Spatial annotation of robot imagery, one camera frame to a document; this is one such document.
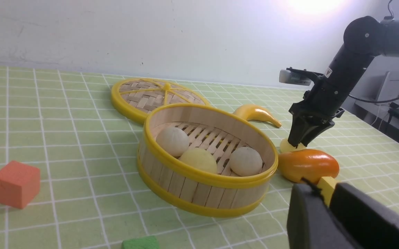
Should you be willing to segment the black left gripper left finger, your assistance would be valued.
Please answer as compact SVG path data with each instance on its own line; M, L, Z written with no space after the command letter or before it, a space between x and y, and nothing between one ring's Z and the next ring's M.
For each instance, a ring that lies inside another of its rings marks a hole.
M291 249L361 249L325 205L315 185L292 187L287 217Z

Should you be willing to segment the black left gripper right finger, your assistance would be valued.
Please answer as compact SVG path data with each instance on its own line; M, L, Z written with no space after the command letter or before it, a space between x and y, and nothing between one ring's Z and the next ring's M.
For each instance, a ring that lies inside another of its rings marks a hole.
M399 249L399 214L354 186L338 183L329 209L361 248Z

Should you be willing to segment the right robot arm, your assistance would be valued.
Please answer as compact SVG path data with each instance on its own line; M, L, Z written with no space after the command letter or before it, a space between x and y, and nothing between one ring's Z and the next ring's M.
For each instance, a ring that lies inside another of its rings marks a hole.
M340 118L342 104L375 57L399 58L399 20L378 22L371 16L352 21L344 31L343 44L325 73L288 68L312 80L314 86L303 100L292 104L288 143L307 146Z

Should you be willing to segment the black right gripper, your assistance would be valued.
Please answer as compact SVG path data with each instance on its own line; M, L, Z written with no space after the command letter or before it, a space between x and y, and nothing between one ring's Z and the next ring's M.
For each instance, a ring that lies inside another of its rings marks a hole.
M344 109L345 78L317 78L311 90L304 93L303 100L292 104L292 125L287 139L297 148L307 146L320 134L334 126Z

